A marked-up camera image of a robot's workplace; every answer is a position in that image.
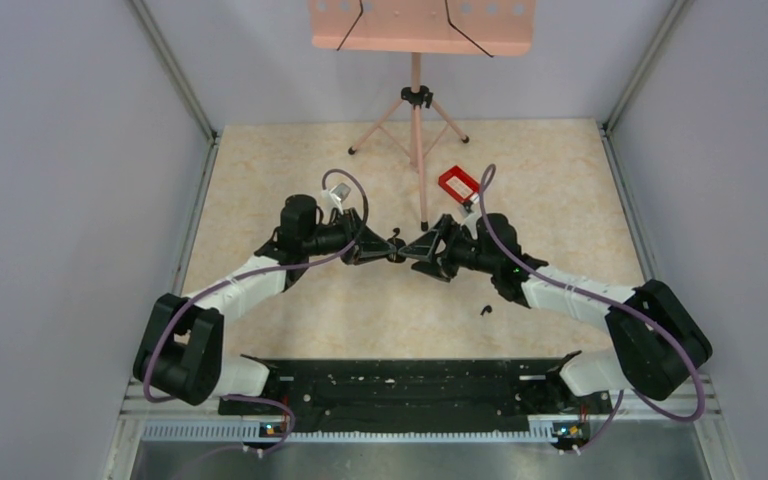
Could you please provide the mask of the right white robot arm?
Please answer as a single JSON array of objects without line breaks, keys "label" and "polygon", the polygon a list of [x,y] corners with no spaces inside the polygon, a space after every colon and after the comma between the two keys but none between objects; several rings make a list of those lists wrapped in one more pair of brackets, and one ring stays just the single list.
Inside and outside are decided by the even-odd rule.
[{"label": "right white robot arm", "polygon": [[503,214],[466,224],[445,214],[398,254],[413,260],[413,270],[443,282],[462,269],[486,273],[505,300],[564,314],[606,333],[610,347],[569,354],[556,367],[546,397],[560,412],[572,412],[587,395],[606,390],[632,389],[665,400],[713,354],[668,285],[659,280],[609,285],[559,270],[524,253]]}]

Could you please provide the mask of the black earbud charging case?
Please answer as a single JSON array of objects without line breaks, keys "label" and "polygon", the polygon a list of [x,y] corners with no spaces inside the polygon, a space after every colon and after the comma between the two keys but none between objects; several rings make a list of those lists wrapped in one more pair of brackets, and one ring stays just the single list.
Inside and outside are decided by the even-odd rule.
[{"label": "black earbud charging case", "polygon": [[390,263],[395,263],[395,264],[404,263],[406,261],[406,258],[402,255],[401,250],[405,246],[406,246],[406,243],[403,242],[401,239],[398,239],[396,242],[393,242],[391,244],[391,251],[387,255],[387,260]]}]

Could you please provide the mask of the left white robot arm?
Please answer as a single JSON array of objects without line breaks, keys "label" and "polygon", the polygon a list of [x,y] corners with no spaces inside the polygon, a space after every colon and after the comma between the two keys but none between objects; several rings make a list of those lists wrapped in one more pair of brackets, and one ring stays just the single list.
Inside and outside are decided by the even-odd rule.
[{"label": "left white robot arm", "polygon": [[149,401],[199,405],[213,396],[242,395],[257,413],[277,407],[281,388],[269,379],[269,367],[224,352],[228,326],[314,266],[396,258],[397,241],[370,230],[355,209],[332,205],[330,212],[323,217],[310,195],[288,197],[273,234],[241,267],[195,293],[167,293],[155,301],[133,364]]}]

